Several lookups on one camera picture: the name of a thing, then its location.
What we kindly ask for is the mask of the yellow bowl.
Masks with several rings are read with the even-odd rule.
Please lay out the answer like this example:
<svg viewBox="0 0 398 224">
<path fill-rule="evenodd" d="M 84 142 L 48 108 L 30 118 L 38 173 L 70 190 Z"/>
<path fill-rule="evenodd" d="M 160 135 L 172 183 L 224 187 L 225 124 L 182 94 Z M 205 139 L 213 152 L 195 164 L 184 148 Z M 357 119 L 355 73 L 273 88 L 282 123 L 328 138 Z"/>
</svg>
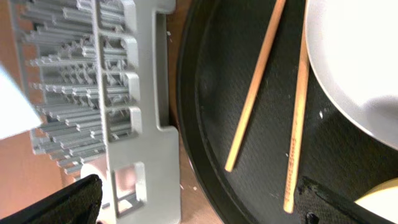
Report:
<svg viewBox="0 0 398 224">
<path fill-rule="evenodd" d="M 397 223 L 397 178 L 375 186 L 355 203 L 390 222 Z"/>
</svg>

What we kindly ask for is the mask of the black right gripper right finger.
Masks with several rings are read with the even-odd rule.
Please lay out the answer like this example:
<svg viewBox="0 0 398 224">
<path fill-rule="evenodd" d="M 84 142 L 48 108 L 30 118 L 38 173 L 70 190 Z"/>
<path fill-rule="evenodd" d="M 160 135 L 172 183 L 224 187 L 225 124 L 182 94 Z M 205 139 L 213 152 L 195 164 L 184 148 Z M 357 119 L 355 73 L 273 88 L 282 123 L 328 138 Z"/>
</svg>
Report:
<svg viewBox="0 0 398 224">
<path fill-rule="evenodd" d="M 302 177 L 296 186 L 294 204 L 301 224 L 309 223 L 395 223 L 381 213 L 372 212 L 357 201 Z"/>
</svg>

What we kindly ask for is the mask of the wooden chopstick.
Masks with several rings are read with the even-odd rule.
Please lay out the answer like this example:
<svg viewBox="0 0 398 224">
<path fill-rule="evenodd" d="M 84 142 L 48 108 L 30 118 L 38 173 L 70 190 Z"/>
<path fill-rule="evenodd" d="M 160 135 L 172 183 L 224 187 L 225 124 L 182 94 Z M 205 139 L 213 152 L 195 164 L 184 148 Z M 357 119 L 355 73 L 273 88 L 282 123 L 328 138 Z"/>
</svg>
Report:
<svg viewBox="0 0 398 224">
<path fill-rule="evenodd" d="M 266 69 L 267 61 L 272 49 L 272 44 L 275 39 L 275 35 L 279 26 L 280 19 L 284 10 L 286 0 L 276 0 L 274 8 L 269 20 L 266 34 L 259 52 L 259 56 L 256 62 L 252 80 L 249 86 L 249 90 L 244 102 L 243 110 L 240 115 L 240 119 L 234 134 L 234 138 L 229 150 L 228 158 L 224 166 L 225 171 L 232 172 L 236 159 L 238 158 L 239 149 L 243 142 L 244 134 L 248 126 L 248 122 L 251 116 L 252 109 L 256 100 L 261 80 Z"/>
<path fill-rule="evenodd" d="M 298 62 L 297 84 L 295 90 L 295 104 L 292 120 L 292 132 L 289 147 L 289 161 L 287 164 L 287 175 L 284 190 L 283 209 L 285 213 L 294 212 L 294 191 L 299 174 L 300 152 L 302 145 L 303 127 L 305 122 L 305 107 L 307 102 L 308 79 L 310 72 L 310 61 L 307 51 L 305 20 L 307 15 L 307 3 L 305 1 L 302 36 L 300 43 L 300 56 Z"/>
</svg>

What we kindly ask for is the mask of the grey round plate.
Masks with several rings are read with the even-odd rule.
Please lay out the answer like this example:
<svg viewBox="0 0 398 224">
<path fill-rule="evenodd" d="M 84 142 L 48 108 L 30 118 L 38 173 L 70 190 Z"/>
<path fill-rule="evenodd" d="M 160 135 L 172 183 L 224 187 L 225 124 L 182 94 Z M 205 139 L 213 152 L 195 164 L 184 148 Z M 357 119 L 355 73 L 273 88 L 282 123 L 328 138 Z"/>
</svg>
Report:
<svg viewBox="0 0 398 224">
<path fill-rule="evenodd" d="M 397 1 L 309 0 L 307 51 L 327 97 L 355 126 L 397 148 Z"/>
</svg>

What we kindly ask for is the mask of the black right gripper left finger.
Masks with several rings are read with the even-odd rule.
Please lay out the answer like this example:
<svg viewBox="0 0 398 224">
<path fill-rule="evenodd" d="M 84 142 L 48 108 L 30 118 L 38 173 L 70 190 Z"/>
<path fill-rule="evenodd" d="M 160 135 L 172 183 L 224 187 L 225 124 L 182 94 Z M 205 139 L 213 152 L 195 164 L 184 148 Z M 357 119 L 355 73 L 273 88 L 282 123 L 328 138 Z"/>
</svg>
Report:
<svg viewBox="0 0 398 224">
<path fill-rule="evenodd" d="M 95 224 L 103 198 L 102 180 L 91 174 L 6 218 L 2 224 Z"/>
</svg>

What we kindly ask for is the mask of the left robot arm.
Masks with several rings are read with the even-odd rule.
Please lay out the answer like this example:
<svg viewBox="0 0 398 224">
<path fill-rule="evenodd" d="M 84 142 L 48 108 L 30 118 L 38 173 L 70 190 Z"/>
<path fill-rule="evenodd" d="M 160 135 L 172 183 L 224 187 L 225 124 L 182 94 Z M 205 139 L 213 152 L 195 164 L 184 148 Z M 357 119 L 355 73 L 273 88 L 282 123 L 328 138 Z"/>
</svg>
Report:
<svg viewBox="0 0 398 224">
<path fill-rule="evenodd" d="M 1 139 L 42 124 L 32 104 L 1 67 Z M 103 197 L 102 180 L 91 174 L 48 197 L 1 219 L 1 223 L 95 224 Z"/>
</svg>

